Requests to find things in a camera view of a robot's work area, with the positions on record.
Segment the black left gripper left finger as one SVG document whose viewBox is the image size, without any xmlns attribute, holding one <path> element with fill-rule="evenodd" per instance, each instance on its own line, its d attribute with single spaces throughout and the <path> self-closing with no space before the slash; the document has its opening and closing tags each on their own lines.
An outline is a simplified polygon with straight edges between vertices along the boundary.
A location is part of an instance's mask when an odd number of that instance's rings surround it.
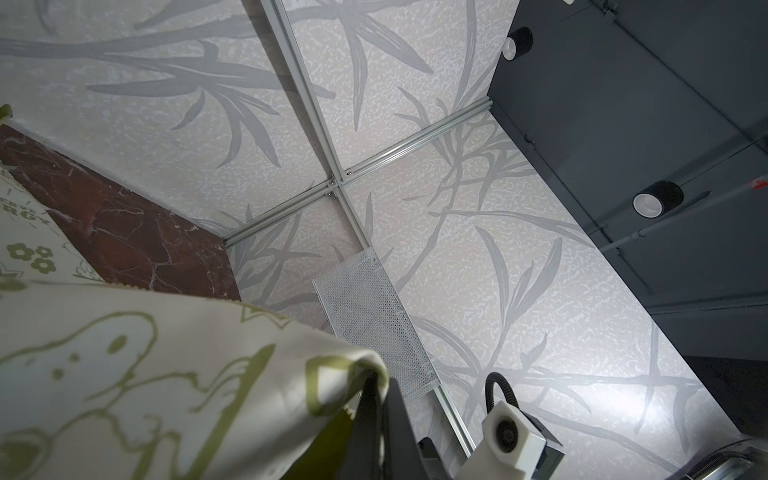
<svg viewBox="0 0 768 480">
<path fill-rule="evenodd" d="M 339 479 L 381 479 L 383 476 L 383 405 L 378 378 L 364 383 L 344 455 Z"/>
</svg>

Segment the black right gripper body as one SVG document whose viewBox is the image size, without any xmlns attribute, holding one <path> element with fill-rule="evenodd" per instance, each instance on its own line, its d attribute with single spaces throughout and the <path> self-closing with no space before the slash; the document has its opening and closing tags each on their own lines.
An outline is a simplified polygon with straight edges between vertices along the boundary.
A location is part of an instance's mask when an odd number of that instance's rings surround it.
<svg viewBox="0 0 768 480">
<path fill-rule="evenodd" d="M 437 448 L 430 437 L 424 437 L 418 442 L 426 478 L 429 480 L 451 480 Z"/>
</svg>

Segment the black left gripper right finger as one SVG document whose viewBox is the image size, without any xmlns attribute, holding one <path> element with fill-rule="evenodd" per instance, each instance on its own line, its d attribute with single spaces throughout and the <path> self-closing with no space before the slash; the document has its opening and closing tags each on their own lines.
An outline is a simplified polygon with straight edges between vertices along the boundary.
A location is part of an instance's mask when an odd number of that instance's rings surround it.
<svg viewBox="0 0 768 480">
<path fill-rule="evenodd" d="M 396 379 L 389 381 L 383 403 L 384 460 L 383 478 L 387 480 L 428 479 L 420 449 Z"/>
</svg>

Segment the white green printed jacket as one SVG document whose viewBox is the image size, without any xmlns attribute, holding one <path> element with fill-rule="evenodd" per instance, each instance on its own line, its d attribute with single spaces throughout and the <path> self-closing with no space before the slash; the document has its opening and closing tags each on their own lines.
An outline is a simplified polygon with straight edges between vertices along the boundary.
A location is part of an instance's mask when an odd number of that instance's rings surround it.
<svg viewBox="0 0 768 480">
<path fill-rule="evenodd" d="M 238 302 L 105 283 L 3 175 L 5 479 L 338 478 L 373 351 Z"/>
</svg>

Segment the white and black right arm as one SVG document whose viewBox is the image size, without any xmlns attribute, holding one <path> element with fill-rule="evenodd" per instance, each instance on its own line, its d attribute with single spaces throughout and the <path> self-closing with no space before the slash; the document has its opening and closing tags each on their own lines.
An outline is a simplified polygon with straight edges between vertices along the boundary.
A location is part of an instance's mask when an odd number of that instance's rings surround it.
<svg viewBox="0 0 768 480">
<path fill-rule="evenodd" d="M 430 479 L 451 479 L 434 442 L 418 442 Z M 689 462 L 669 479 L 766 479 L 767 441 L 745 438 L 721 447 L 698 461 Z"/>
</svg>

